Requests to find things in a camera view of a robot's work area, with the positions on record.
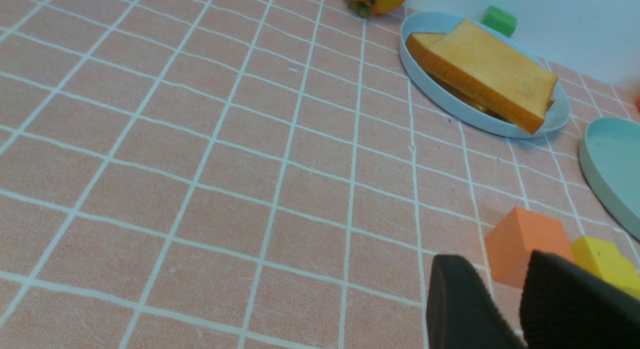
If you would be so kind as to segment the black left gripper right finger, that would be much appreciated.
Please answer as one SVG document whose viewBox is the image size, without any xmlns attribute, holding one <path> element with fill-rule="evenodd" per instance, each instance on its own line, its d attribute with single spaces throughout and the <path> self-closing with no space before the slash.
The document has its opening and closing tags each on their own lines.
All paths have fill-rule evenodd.
<svg viewBox="0 0 640 349">
<path fill-rule="evenodd" d="M 535 249 L 519 322 L 530 349 L 637 349 L 640 302 L 555 253 Z"/>
</svg>

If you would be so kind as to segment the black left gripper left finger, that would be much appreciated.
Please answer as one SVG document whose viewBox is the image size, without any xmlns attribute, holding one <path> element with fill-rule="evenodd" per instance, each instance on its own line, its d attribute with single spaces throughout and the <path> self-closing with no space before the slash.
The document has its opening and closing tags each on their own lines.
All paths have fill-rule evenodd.
<svg viewBox="0 0 640 349">
<path fill-rule="evenodd" d="M 473 265 L 455 254 L 432 260 L 426 304 L 430 349 L 524 349 Z"/>
</svg>

